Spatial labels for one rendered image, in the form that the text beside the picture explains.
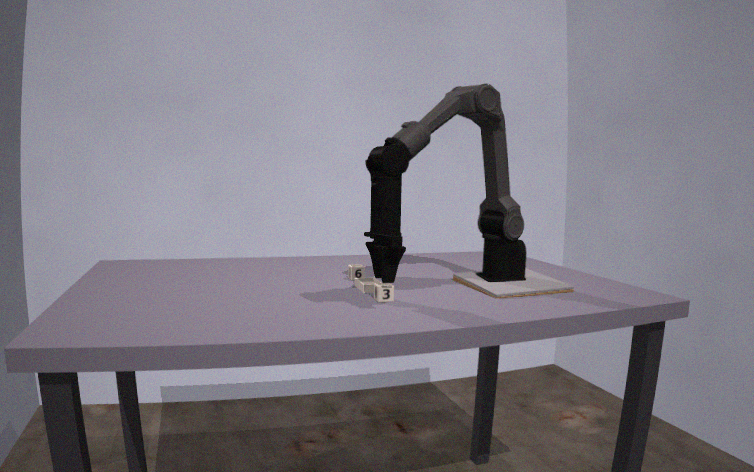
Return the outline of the white cube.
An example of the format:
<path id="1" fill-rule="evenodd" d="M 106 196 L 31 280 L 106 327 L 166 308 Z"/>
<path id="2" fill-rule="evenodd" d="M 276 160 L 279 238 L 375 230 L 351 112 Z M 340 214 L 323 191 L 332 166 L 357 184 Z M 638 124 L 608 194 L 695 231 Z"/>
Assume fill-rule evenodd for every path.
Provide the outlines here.
<path id="1" fill-rule="evenodd" d="M 348 265 L 348 278 L 352 281 L 355 278 L 365 278 L 365 267 L 361 264 Z"/>
<path id="2" fill-rule="evenodd" d="M 374 299 L 377 302 L 393 302 L 394 285 L 390 283 L 374 283 Z"/>

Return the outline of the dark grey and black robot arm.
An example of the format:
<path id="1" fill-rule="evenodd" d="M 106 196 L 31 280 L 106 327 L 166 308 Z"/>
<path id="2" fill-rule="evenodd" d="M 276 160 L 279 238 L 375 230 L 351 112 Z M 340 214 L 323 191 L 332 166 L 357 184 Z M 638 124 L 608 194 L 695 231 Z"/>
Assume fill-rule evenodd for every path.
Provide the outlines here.
<path id="1" fill-rule="evenodd" d="M 486 198 L 478 217 L 484 238 L 483 272 L 476 275 L 488 282 L 526 280 L 526 246 L 518 240 L 524 220 L 520 205 L 510 196 L 505 118 L 500 93 L 490 84 L 453 88 L 419 122 L 404 122 L 384 146 L 371 150 L 365 161 L 371 175 L 371 209 L 401 209 L 402 173 L 411 157 L 457 114 L 481 128 Z"/>

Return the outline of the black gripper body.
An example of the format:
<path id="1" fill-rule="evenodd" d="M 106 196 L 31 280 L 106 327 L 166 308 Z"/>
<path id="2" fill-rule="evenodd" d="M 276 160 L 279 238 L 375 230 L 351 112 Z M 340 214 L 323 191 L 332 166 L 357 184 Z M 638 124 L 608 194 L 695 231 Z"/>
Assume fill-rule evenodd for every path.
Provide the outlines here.
<path id="1" fill-rule="evenodd" d="M 378 238 L 381 242 L 390 243 L 390 247 L 402 247 L 401 209 L 379 210 L 371 209 L 370 232 L 364 236 L 371 239 Z"/>

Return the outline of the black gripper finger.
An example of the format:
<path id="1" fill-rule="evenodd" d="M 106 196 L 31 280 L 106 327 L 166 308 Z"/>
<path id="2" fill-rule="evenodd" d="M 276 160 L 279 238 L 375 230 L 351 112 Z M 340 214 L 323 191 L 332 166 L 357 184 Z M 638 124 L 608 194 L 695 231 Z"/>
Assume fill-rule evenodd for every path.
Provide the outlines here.
<path id="1" fill-rule="evenodd" d="M 394 283 L 399 262 L 406 251 L 406 247 L 390 247 L 390 243 L 385 245 L 374 245 L 377 252 L 382 283 Z"/>
<path id="2" fill-rule="evenodd" d="M 367 246 L 367 248 L 369 250 L 370 256 L 371 256 L 375 278 L 381 278 L 379 258 L 378 258 L 377 252 L 376 252 L 376 250 L 374 248 L 374 245 L 385 245 L 385 243 L 379 241 L 378 238 L 374 238 L 373 242 L 365 242 L 365 244 L 366 244 L 366 246 Z"/>

